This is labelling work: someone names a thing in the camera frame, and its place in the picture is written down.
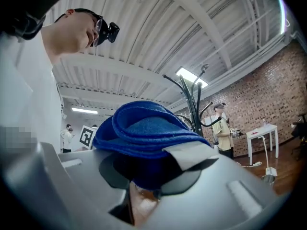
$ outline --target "brick wall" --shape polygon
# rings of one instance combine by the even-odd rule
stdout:
[[[262,66],[229,85],[218,93],[201,101],[200,110],[210,101],[226,103],[225,113],[230,126],[237,127],[243,133],[262,126],[262,119],[277,125],[279,143],[291,138],[291,123],[297,115],[307,112],[307,55],[297,42],[292,42]],[[188,114],[188,109],[177,113]],[[209,108],[203,117],[215,114]],[[211,144],[210,128],[203,127],[203,133]],[[248,154],[246,136],[234,139],[234,155]],[[253,151],[264,149],[263,141],[252,140]]]

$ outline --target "blue towel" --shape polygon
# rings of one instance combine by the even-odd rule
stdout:
[[[162,105],[150,101],[121,106],[96,132],[93,145],[138,158],[136,185],[154,190],[165,182],[167,167],[173,160],[162,148],[200,141],[209,143]]]

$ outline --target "man with headset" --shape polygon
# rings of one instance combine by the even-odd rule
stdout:
[[[220,154],[223,154],[231,159],[234,159],[234,143],[232,139],[232,134],[227,121],[222,114],[224,112],[224,105],[218,103],[214,106],[215,119],[221,117],[222,119],[213,125],[213,135],[218,138],[218,148]]]
[[[60,153],[62,98],[52,73],[64,54],[101,44],[107,35],[102,16],[87,9],[69,9],[31,40],[1,34],[2,89],[0,126],[20,127]]]

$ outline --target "fluorescent light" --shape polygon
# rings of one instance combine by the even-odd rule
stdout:
[[[285,31],[285,21],[286,21],[286,11],[284,9],[284,2],[283,0],[278,0],[279,1],[279,6],[280,6],[280,11],[281,11],[281,28],[280,28],[280,34],[283,34]]]
[[[74,107],[72,107],[71,109],[75,112],[98,114],[97,111],[84,110],[84,109],[79,109],[79,108],[74,108]]]
[[[183,78],[185,78],[186,80],[189,80],[190,82],[194,82],[195,79],[197,79],[196,75],[194,75],[192,72],[190,72],[190,71],[188,71],[184,68],[180,68],[179,71],[176,74],[178,76],[181,75]],[[202,88],[208,86],[208,84],[204,80],[201,80],[201,79],[198,79],[195,84],[198,84],[199,82],[202,83],[202,86],[201,86]]]

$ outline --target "white table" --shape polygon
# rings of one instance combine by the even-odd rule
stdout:
[[[251,140],[254,138],[258,138],[260,136],[263,136],[265,134],[270,134],[270,150],[273,150],[272,146],[272,132],[275,132],[275,146],[276,146],[276,154],[275,157],[278,158],[278,151],[279,151],[279,146],[278,146],[278,132],[277,132],[277,126],[276,125],[271,125],[267,124],[265,126],[262,126],[260,128],[256,128],[250,132],[246,133],[246,137],[248,139],[248,156],[249,156],[249,164],[252,165],[252,148],[251,148]]]

